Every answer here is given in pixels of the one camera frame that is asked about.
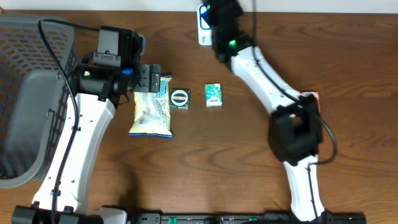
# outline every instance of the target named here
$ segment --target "plastic bag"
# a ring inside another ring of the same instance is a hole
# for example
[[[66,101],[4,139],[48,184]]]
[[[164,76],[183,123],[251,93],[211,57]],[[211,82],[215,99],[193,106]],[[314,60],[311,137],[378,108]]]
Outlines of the plastic bag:
[[[134,93],[136,109],[134,112],[134,124],[129,135],[158,136],[173,138],[170,131],[170,105],[169,105],[169,81],[171,75],[160,77],[160,91],[158,93]]]

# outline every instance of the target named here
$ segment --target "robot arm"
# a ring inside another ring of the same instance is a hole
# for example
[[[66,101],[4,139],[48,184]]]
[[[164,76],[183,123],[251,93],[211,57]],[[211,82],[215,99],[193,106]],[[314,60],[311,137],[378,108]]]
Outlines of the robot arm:
[[[113,118],[115,107],[108,99],[105,102],[98,101],[96,95],[78,93],[75,98],[81,115],[79,131],[73,141],[62,174],[57,210],[62,212],[65,207],[69,207],[74,213],[85,214],[88,208],[88,191],[94,163],[104,132]],[[39,208],[47,210],[52,208],[55,177],[69,141],[73,120],[73,107],[68,106],[67,119],[53,161],[32,202]]]
[[[285,97],[260,71],[259,67],[256,65],[252,54],[252,48],[248,47],[240,50],[237,56],[231,57],[231,69],[233,73],[241,78],[249,88],[256,94],[260,99],[261,103],[266,108],[270,116],[274,112],[277,112],[279,107],[288,107],[295,105],[295,103]],[[275,70],[269,65],[267,60],[262,56],[259,47],[254,47],[256,51],[256,57],[259,60],[260,66],[270,75],[270,77],[278,83],[279,86],[285,88],[286,92],[299,99],[301,94],[291,88],[286,84],[283,79],[275,72]],[[286,116],[286,119],[291,122],[293,116]],[[315,214],[313,211],[312,198],[310,194],[310,186],[308,181],[308,171],[307,166],[309,163],[318,162],[317,155],[309,155],[299,160],[294,166],[288,161],[281,160],[286,169],[287,177],[289,180],[290,190],[292,193],[292,204],[291,210],[294,215],[300,221],[312,221],[315,219]],[[324,211],[323,205],[320,201],[320,196],[318,192],[318,182],[317,182],[317,169],[316,167],[311,168],[310,177],[313,183],[313,194],[315,199],[315,206],[318,216]]]
[[[315,217],[310,184],[317,216],[325,210],[320,201],[316,167],[307,167],[318,162],[318,144],[322,141],[321,126],[309,114],[301,110],[305,105],[318,114],[314,97],[303,98],[290,87],[262,56],[254,41],[239,31],[237,18],[243,12],[235,0],[206,2],[208,13],[204,20],[209,23],[216,56],[256,94],[270,115],[269,145],[275,156],[284,164],[292,193],[291,211],[300,221],[312,221]],[[259,68],[268,74],[276,85],[300,102],[286,97]]]

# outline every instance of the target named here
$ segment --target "label on box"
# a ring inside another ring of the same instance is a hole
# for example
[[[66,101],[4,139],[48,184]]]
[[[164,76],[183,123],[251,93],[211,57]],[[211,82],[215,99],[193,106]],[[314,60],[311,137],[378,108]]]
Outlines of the label on box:
[[[176,109],[189,108],[190,90],[172,90],[170,95],[170,107]]]
[[[206,106],[222,106],[223,95],[221,94],[221,84],[206,84]]]
[[[156,98],[165,98],[166,97],[166,85],[167,81],[162,80],[160,81],[159,92],[156,93]]]

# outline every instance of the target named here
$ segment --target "wire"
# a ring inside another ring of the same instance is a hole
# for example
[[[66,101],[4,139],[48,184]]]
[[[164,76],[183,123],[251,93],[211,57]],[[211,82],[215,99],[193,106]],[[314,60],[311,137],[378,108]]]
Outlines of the wire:
[[[139,69],[137,69],[137,74],[138,74],[138,83],[137,83],[136,87],[132,91],[136,91],[136,90],[138,90],[138,88],[141,87],[141,84],[140,84],[140,82],[141,82],[141,72],[139,71]]]
[[[124,95],[124,97],[126,97],[126,100],[127,100],[127,101],[126,101],[126,102],[123,102],[123,103],[118,103],[118,106],[130,102],[130,96],[129,96],[127,93]]]
[[[60,71],[60,74],[61,74],[61,76],[63,78],[63,81],[65,82],[65,85],[67,86],[68,92],[70,94],[70,98],[72,99],[73,111],[74,111],[74,114],[75,114],[75,122],[74,122],[73,127],[72,127],[72,133],[70,135],[70,138],[69,138],[65,153],[64,153],[64,155],[62,157],[62,161],[61,161],[58,173],[57,173],[57,178],[55,179],[55,185],[54,185],[54,189],[53,189],[53,192],[52,192],[53,194],[52,194],[52,206],[51,206],[51,223],[52,224],[56,224],[57,221],[56,221],[55,218],[56,218],[56,212],[57,212],[57,199],[58,199],[58,192],[59,192],[61,176],[62,176],[63,169],[64,169],[65,164],[66,164],[67,159],[68,159],[70,148],[72,147],[73,140],[74,140],[74,138],[76,136],[76,132],[78,130],[80,115],[79,115],[79,112],[78,112],[76,99],[73,96],[72,89],[71,89],[70,84],[68,82],[67,74],[65,73],[64,69],[62,68],[62,65],[59,62],[59,60],[57,59],[57,56],[55,56],[53,50],[51,49],[50,44],[47,42],[47,39],[45,38],[45,34],[44,34],[44,31],[43,31],[43,27],[42,27],[42,23],[43,22],[54,22],[54,23],[58,23],[58,24],[63,24],[63,25],[67,25],[67,26],[76,27],[76,28],[79,28],[79,29],[92,30],[92,31],[100,31],[100,30],[99,29],[95,29],[95,28],[91,28],[91,27],[81,26],[81,25],[78,25],[78,24],[72,24],[70,22],[60,21],[60,20],[56,20],[56,19],[41,19],[37,23],[37,25],[39,27],[40,37],[42,38],[43,43],[44,43],[46,49],[48,50],[49,54],[51,55],[53,61],[57,65],[57,67],[58,67],[58,69]]]
[[[252,9],[253,9],[253,30],[252,30],[252,38],[253,40],[256,39],[256,32],[257,32],[257,10],[256,10],[256,0],[252,0]],[[316,120],[318,120],[321,125],[326,129],[326,131],[328,132],[330,139],[332,141],[333,144],[333,153],[332,155],[328,158],[325,159],[324,161],[319,161],[319,162],[312,162],[309,163],[307,166],[307,172],[308,172],[308,181],[310,184],[310,193],[311,193],[311,201],[312,201],[312,206],[313,206],[313,210],[315,213],[315,223],[319,223],[318,220],[318,213],[317,213],[317,207],[315,205],[315,199],[314,199],[314,195],[313,195],[313,187],[312,187],[312,180],[311,180],[311,168],[310,166],[314,166],[314,165],[324,165],[324,164],[328,164],[331,163],[335,157],[337,156],[338,153],[338,146],[337,146],[337,140],[336,140],[336,136],[333,133],[333,131],[331,130],[331,128],[329,127],[329,125],[326,124],[326,122],[316,113],[314,113],[313,111],[309,110],[308,108],[306,108],[304,105],[302,105],[300,103],[300,101],[296,98],[294,98],[293,96],[291,96],[290,94],[288,94],[283,88],[281,88],[278,84],[276,84],[276,82],[267,74],[266,71],[264,71],[264,69],[261,67],[259,60],[256,57],[256,53],[254,50],[254,47],[252,48],[252,52],[253,52],[253,57],[256,61],[256,65],[260,68],[261,72],[267,77],[267,79],[283,94],[285,95],[287,98],[289,98],[290,100],[292,100],[293,102],[295,102],[296,104],[298,104],[299,106],[301,106],[302,109],[304,109],[305,111],[307,111],[311,116],[313,116]]]

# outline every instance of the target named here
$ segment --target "green led light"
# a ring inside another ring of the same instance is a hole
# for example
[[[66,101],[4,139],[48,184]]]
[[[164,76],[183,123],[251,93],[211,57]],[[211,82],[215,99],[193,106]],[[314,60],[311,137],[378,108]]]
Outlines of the green led light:
[[[177,224],[177,218],[175,218],[175,217],[170,217],[170,218],[169,218],[169,224]]]
[[[229,42],[229,46],[230,46],[230,47],[235,47],[235,46],[236,46],[236,41],[235,41],[235,40],[231,40],[231,41]]]

